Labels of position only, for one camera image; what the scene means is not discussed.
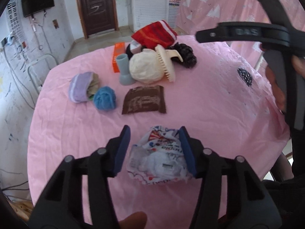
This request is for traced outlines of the right hand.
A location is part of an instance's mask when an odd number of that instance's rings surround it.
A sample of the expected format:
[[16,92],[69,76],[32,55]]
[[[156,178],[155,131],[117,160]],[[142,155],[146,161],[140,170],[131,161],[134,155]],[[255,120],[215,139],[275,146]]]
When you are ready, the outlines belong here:
[[[297,56],[292,57],[292,64],[295,69],[295,71],[300,74],[301,76],[305,77],[305,61],[304,58],[299,58]],[[277,81],[275,78],[274,72],[269,68],[269,66],[265,69],[265,75],[267,80],[269,81],[272,89],[272,93],[275,98],[275,103],[279,110],[282,112],[285,112],[285,103],[286,103],[286,97],[284,92],[279,88],[277,85]]]

